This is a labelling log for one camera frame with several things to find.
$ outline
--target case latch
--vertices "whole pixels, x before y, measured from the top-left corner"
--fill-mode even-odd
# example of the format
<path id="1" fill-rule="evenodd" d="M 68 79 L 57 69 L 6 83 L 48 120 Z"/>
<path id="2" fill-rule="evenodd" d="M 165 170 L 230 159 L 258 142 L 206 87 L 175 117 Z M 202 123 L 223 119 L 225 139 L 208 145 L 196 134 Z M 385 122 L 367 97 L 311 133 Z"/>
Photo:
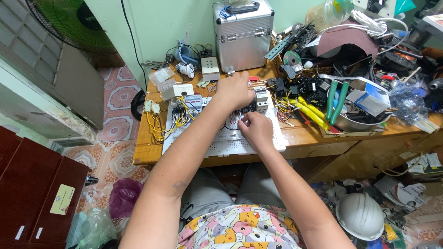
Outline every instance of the case latch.
<path id="1" fill-rule="evenodd" d="M 237 41 L 237 34 L 230 34 L 230 35 L 227 35 L 227 36 L 228 36 L 228 38 L 227 38 L 228 42 L 235 42 L 235 41 Z"/>
<path id="2" fill-rule="evenodd" d="M 264 36 L 264 28 L 255 30 L 255 37 L 260 37 L 260 36 Z"/>

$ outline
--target person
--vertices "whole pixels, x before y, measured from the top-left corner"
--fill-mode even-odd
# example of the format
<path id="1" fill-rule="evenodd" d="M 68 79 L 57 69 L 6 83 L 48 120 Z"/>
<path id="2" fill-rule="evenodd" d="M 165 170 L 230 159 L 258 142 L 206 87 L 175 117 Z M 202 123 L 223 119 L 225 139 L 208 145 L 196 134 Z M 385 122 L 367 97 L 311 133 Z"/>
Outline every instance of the person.
<path id="1" fill-rule="evenodd" d="M 272 122 L 264 115 L 249 112 L 238 122 L 263 163 L 250 165 L 235 203 L 215 175 L 199 169 L 228 116 L 253 100 L 248 81 L 247 71 L 218 81 L 210 103 L 149 174 L 120 249 L 294 249 L 299 232 L 308 249 L 355 248 L 274 148 Z"/>

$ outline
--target cutting disc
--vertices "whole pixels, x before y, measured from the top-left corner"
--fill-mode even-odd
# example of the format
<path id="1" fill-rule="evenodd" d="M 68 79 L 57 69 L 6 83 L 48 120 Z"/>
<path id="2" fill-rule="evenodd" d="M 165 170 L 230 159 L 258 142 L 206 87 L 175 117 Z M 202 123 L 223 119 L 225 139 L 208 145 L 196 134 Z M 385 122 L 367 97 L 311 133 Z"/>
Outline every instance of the cutting disc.
<path id="1" fill-rule="evenodd" d="M 294 51 L 288 51 L 284 54 L 283 57 L 283 64 L 284 65 L 298 65 L 302 63 L 302 59 L 300 59 L 300 56 L 298 53 L 295 53 Z"/>

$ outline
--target white hard hat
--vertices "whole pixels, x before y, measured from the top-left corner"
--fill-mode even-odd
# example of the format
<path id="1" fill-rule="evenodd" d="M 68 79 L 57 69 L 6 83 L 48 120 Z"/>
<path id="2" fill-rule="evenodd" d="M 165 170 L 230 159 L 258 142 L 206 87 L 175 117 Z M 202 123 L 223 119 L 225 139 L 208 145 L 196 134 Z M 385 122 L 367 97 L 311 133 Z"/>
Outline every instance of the white hard hat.
<path id="1" fill-rule="evenodd" d="M 385 230 L 385 215 L 368 193 L 343 196 L 337 202 L 335 213 L 340 225 L 359 239 L 376 240 Z"/>

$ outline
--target electric fan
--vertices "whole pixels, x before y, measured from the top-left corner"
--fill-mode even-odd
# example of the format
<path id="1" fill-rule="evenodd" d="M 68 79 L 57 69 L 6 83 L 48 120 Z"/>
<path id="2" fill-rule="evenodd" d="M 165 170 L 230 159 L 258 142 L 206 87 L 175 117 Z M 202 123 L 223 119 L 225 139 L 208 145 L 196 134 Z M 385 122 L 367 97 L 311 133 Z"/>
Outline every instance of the electric fan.
<path id="1" fill-rule="evenodd" d="M 38 22 L 64 43 L 95 54 L 117 52 L 84 0 L 26 0 L 26 3 Z"/>

